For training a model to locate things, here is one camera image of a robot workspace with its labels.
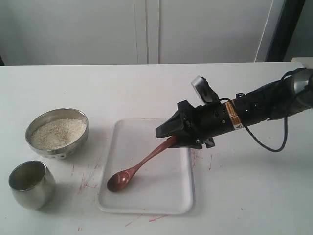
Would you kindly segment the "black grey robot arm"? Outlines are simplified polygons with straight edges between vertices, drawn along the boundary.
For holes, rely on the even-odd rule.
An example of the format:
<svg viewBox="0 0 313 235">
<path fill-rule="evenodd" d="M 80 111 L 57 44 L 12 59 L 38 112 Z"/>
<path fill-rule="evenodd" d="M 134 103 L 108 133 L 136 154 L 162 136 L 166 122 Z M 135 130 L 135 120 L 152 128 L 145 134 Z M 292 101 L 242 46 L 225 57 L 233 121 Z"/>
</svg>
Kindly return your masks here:
<svg viewBox="0 0 313 235">
<path fill-rule="evenodd" d="M 280 152 L 287 143 L 288 117 L 313 107 L 313 70 L 309 68 L 297 68 L 254 91 L 237 93 L 234 100 L 219 98 L 202 76 L 192 86 L 204 105 L 193 107 L 181 101 L 177 111 L 156 128 L 157 138 L 177 137 L 173 148 L 211 148 L 214 137 L 244 128 L 260 146 Z M 278 149 L 264 145 L 249 130 L 259 122 L 278 119 L 284 120 L 283 143 Z"/>
</svg>

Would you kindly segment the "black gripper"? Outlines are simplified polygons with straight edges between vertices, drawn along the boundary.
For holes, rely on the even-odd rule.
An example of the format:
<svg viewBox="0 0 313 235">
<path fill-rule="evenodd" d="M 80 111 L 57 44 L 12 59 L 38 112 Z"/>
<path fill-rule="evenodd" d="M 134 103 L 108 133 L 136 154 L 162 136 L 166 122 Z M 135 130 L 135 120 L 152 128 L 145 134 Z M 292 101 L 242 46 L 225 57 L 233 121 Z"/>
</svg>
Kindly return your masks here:
<svg viewBox="0 0 313 235">
<path fill-rule="evenodd" d="M 157 138 L 174 137 L 170 148 L 202 149 L 215 146 L 213 138 L 244 127 L 231 102 L 213 102 L 193 107 L 178 103 L 178 111 L 155 129 Z"/>
</svg>

